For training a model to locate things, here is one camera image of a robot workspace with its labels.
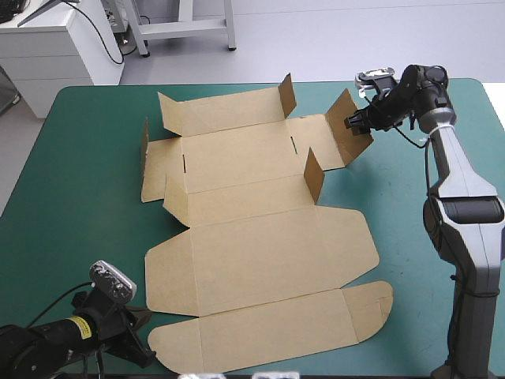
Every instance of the white table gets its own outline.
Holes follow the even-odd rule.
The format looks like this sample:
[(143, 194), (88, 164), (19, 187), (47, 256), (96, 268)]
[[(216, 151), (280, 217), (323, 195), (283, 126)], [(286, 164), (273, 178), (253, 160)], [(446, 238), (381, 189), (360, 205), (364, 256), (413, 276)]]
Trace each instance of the white table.
[(228, 49), (237, 49), (235, 42), (234, 11), (232, 0), (224, 1), (224, 18), (193, 20), (193, 0), (179, 0), (179, 15), (176, 22), (142, 24), (135, 0), (124, 0), (125, 11), (139, 54), (147, 58), (150, 54), (147, 41), (151, 39), (202, 36), (210, 33), (226, 33)]
[[(47, 116), (61, 89), (118, 84), (124, 67), (110, 60), (91, 24), (64, 3), (17, 27), (43, 3), (32, 0), (22, 14), (0, 24), (0, 66), (38, 118)], [(120, 61), (100, 0), (81, 0), (77, 6), (93, 20), (110, 53)]]

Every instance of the folded cardboard flap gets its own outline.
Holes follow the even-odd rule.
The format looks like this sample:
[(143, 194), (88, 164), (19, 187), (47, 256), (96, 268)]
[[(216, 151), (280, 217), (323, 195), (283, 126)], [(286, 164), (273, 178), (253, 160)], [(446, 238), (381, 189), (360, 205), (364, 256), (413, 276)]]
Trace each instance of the folded cardboard flap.
[(359, 343), (380, 330), (392, 301), (388, 283), (368, 283), (162, 326), (148, 342), (177, 373), (221, 373)]
[(311, 148), (307, 155), (307, 164), (305, 165), (303, 176), (310, 194), (312, 195), (312, 199), (314, 200), (314, 204), (316, 204), (321, 194), (321, 189), (323, 188), (324, 171), (317, 162), (316, 156), (314, 156), (314, 152)]
[(163, 126), (183, 137), (281, 121), (296, 107), (290, 74), (272, 88), (188, 101), (158, 97)]
[(349, 90), (345, 89), (326, 113), (344, 165), (351, 163), (373, 142), (370, 133), (354, 136), (352, 130), (346, 128), (344, 120), (356, 110), (356, 103)]
[[(378, 263), (365, 218), (355, 210), (310, 206), (214, 223), (149, 250), (147, 304), (180, 313), (196, 301), (197, 311), (184, 314), (204, 316), (340, 288)], [(194, 277), (194, 293), (193, 281), (191, 290), (179, 283), (173, 291), (180, 272)]]
[(169, 140), (149, 142), (149, 121), (146, 118), (140, 146), (142, 202), (163, 198), (166, 187), (166, 151), (169, 145)]

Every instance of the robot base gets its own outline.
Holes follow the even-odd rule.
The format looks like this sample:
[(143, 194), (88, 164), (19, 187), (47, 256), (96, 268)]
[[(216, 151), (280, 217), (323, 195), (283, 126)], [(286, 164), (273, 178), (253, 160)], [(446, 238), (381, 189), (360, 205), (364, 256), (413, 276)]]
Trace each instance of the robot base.
[[(463, 377), (459, 373), (454, 373), (454, 375), (451, 376), (451, 367), (447, 365), (442, 365), (436, 370), (433, 370), (431, 375), (431, 379), (472, 379), (469, 377)], [(487, 379), (496, 379), (496, 375), (492, 373), (491, 371), (488, 371), (488, 378)]]

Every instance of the flattened cardboard box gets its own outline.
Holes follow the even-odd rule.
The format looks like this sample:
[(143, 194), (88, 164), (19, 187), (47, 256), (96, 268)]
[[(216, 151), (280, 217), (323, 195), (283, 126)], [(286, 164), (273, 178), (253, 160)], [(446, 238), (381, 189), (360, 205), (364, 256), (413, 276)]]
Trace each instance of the flattened cardboard box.
[[(190, 229), (148, 252), (150, 309), (211, 315), (200, 319), (202, 325), (205, 319), (219, 320), (235, 312), (235, 321), (227, 322), (239, 322), (244, 314), (254, 324), (258, 315), (249, 313), (256, 308), (251, 306), (276, 304), (288, 309), (292, 302), (312, 296), (312, 306), (324, 313), (324, 297), (311, 294), (335, 291), (378, 264), (362, 214), (314, 205), (324, 170), (344, 167), (372, 142), (370, 136), (354, 137), (343, 124), (356, 110), (348, 91), (326, 114), (290, 119), (286, 117), (296, 102), (289, 75), (277, 88), (188, 102), (161, 94), (159, 99), (163, 125), (181, 137), (148, 142), (146, 128), (142, 200), (164, 198), (163, 206)], [(381, 298), (392, 301), (391, 288), (381, 288), (360, 291), (367, 306), (375, 306)], [(339, 304), (351, 312), (347, 302)], [(379, 318), (382, 326), (385, 318)], [(288, 319), (287, 328), (297, 322)], [(359, 342), (357, 329), (375, 325), (374, 329), (376, 320), (353, 319), (343, 328), (355, 338), (343, 342), (335, 337), (329, 348)], [(155, 329), (153, 340), (159, 342), (154, 337), (159, 329), (165, 333), (173, 328), (186, 330), (189, 338), (196, 329), (186, 324)], [(307, 332), (315, 327), (305, 325)], [(200, 341), (200, 350), (204, 343)], [(329, 349), (324, 343), (317, 346), (293, 356)], [(209, 363), (214, 358), (204, 351), (200, 355), (201, 367), (215, 367)], [(174, 369), (178, 364), (172, 358), (166, 361)], [(223, 362), (216, 371), (282, 358), (289, 357), (272, 354), (258, 362), (229, 357), (241, 363)]]

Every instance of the black cable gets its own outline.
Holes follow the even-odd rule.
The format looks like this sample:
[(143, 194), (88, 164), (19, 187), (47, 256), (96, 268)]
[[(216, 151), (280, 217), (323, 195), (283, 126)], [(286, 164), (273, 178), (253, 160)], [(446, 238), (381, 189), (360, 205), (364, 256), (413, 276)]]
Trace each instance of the black cable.
[(410, 138), (408, 138), (397, 126), (393, 126), (395, 130), (400, 133), (400, 135), (405, 138), (409, 143), (414, 145), (416, 148), (425, 148), (428, 145), (428, 141), (425, 142), (425, 144), (417, 144), (414, 141), (412, 141)]
[(30, 323), (28, 324), (27, 328), (31, 328), (44, 314), (46, 314), (53, 306), (55, 306), (60, 300), (62, 300), (66, 295), (74, 292), (75, 290), (79, 289), (79, 288), (82, 288), (82, 287), (86, 287), (86, 286), (91, 286), (92, 285), (92, 282), (86, 282), (86, 283), (82, 283), (82, 284), (79, 284), (78, 286), (75, 286), (73, 288), (70, 288), (67, 292), (65, 292), (63, 295), (61, 295), (60, 297), (58, 297), (56, 300), (54, 300), (45, 310), (43, 310), (39, 316), (35, 317), (35, 319)]
[(123, 57), (125, 57), (125, 56), (127, 56), (127, 55), (130, 55), (130, 54), (132, 54), (132, 53), (133, 53), (136, 49), (137, 49), (137, 46), (135, 46), (135, 47), (133, 48), (133, 50), (129, 51), (129, 52), (128, 52), (128, 53), (126, 53), (126, 54), (123, 54), (122, 56), (123, 56)]
[(84, 13), (82, 10), (80, 10), (79, 8), (77, 8), (75, 5), (73, 5), (73, 4), (69, 3), (69, 2), (67, 2), (66, 0), (60, 0), (60, 1), (61, 1), (61, 2), (64, 2), (66, 5), (68, 5), (68, 6), (72, 7), (72, 8), (74, 8), (77, 12), (79, 12), (80, 14), (82, 14), (82, 15), (86, 18), (86, 20), (88, 20), (88, 21), (89, 21), (89, 23), (90, 23), (90, 24), (92, 25), (92, 27), (95, 29), (96, 34), (98, 34), (98, 37), (100, 38), (100, 41), (102, 41), (103, 48), (105, 49), (105, 52), (107, 52), (107, 55), (109, 55), (109, 58), (110, 58), (110, 60), (111, 60), (112, 62), (114, 62), (116, 65), (122, 65), (122, 64), (125, 62), (125, 57), (124, 57), (122, 54), (121, 54), (121, 61), (120, 61), (120, 62), (119, 62), (119, 61), (116, 61), (116, 60), (112, 57), (112, 55), (110, 54), (110, 51), (109, 51), (109, 49), (108, 49), (107, 45), (105, 44), (105, 41), (103, 40), (102, 34), (100, 34), (100, 31), (99, 31), (99, 30), (98, 30), (98, 28), (96, 27), (95, 23), (92, 21), (92, 19), (91, 19), (91, 18), (89, 18), (89, 16), (88, 16), (86, 13)]

